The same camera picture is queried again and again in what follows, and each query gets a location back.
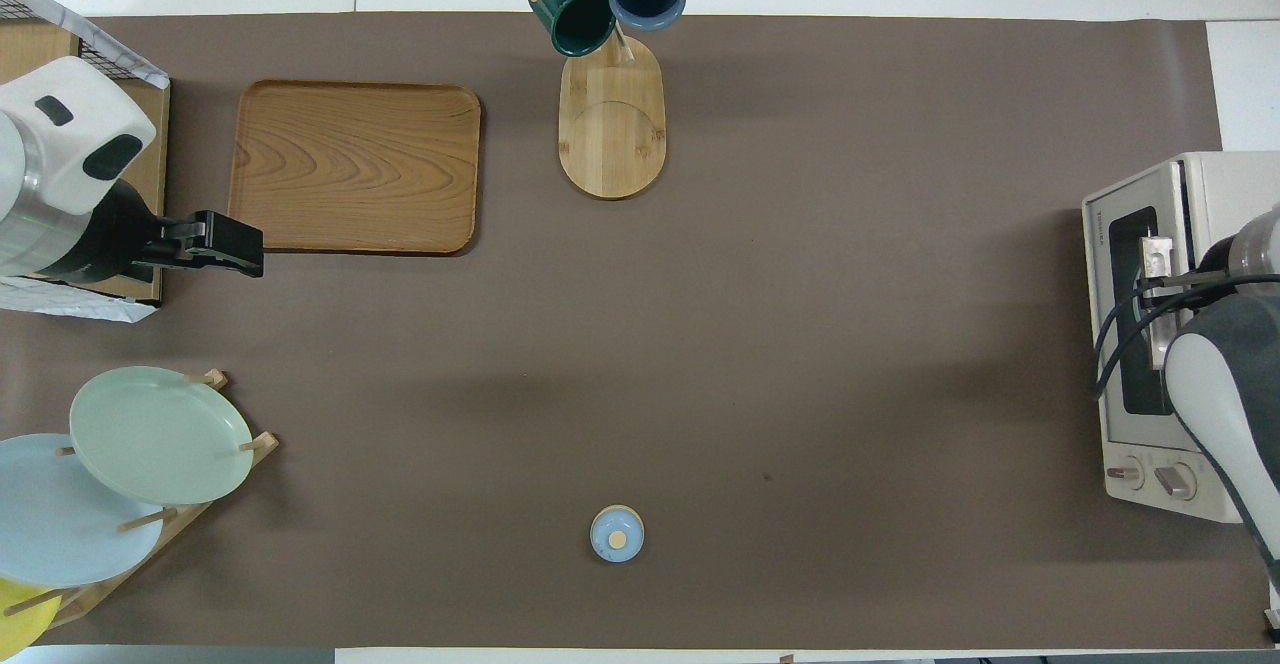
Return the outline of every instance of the light blue plate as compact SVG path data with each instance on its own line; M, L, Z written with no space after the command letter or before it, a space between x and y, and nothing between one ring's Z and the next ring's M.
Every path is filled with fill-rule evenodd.
M160 505L204 504L248 476L252 438L224 395L183 374L156 367L111 368L72 402L76 454L124 496Z
M630 562L644 546L644 522L635 509L613 504L591 522L591 549L613 564Z
M63 589L132 569L160 539L161 522L115 527L159 507L120 496L84 470L59 432L0 441L0 577Z

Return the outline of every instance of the toaster oven door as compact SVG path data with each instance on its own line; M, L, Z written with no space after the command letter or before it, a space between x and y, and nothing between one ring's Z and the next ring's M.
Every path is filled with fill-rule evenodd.
M1091 243L1097 321L1133 292L1142 278L1142 237L1171 237L1174 273L1190 271L1194 255L1184 193L1183 166L1170 162L1093 202ZM1135 330L1139 317L1138 299L1120 310L1103 357ZM1103 395L1107 440L1197 452L1198 447L1174 415L1161 371L1152 367L1147 336L1147 331L1139 333L1107 383Z

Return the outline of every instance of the light green plate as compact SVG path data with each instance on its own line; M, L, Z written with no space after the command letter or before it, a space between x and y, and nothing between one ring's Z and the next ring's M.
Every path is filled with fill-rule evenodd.
M183 374L111 368L72 402L76 454L99 481L160 505L201 504L230 494L248 476L252 439L224 395Z

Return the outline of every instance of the wooden board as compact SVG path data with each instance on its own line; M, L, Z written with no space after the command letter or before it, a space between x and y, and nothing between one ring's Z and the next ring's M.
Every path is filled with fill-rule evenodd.
M559 157L566 175L600 200L625 200L650 186L667 161L667 105L662 70L649 47L616 38L561 75Z
M275 251L451 255L475 228L480 102L448 84L260 81L229 214Z
M79 54L79 40L60 26L46 20L0 20L0 84L17 79L24 73L44 67L56 58ZM142 194L142 201L155 214L164 214L165 156L169 145L169 90L156 90L145 81L115 81L142 107L152 125L156 139L127 169L124 180ZM151 284L131 278L109 278L97 284L81 284L81 289L100 290L102 294L131 296L137 301L159 303L163 273L155 273Z
M0 84L79 52L76 35L46 20L0 20Z

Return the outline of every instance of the yellow plate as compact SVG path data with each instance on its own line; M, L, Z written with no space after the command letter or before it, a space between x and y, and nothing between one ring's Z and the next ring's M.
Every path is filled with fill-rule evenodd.
M4 610L46 591L46 589L28 587L15 585L8 580L0 580L0 661L27 649L31 646L31 642L40 638L40 635L45 633L50 622L54 621L54 615L58 614L58 608L61 605L63 597L50 599L13 617L5 617Z

